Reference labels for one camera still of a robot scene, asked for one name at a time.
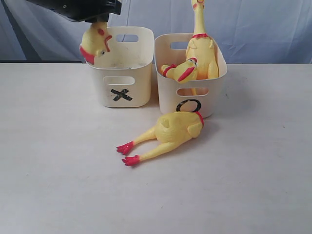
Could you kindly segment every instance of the white backdrop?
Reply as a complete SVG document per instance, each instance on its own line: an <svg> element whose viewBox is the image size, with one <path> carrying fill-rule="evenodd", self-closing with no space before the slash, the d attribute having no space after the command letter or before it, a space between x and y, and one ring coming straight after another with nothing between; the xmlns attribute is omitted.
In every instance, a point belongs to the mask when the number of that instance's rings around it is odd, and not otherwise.
<svg viewBox="0 0 312 234"><path fill-rule="evenodd" d="M25 0L5 0L43 60L83 60L88 23L73 23ZM207 33L228 63L311 63L312 0L206 0ZM0 7L0 59L25 59ZM191 0L124 0L111 26L144 26L155 36L193 32Z"/></svg>

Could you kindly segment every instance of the tabletop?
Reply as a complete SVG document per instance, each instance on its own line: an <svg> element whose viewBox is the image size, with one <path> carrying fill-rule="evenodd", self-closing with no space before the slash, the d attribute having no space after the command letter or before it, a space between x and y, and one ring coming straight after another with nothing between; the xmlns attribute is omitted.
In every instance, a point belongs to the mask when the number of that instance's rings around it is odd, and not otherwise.
<svg viewBox="0 0 312 234"><path fill-rule="evenodd" d="M155 77L145 106L106 108L85 64L0 64L0 233L311 234L312 65L228 68L198 139L126 167Z"/></svg>

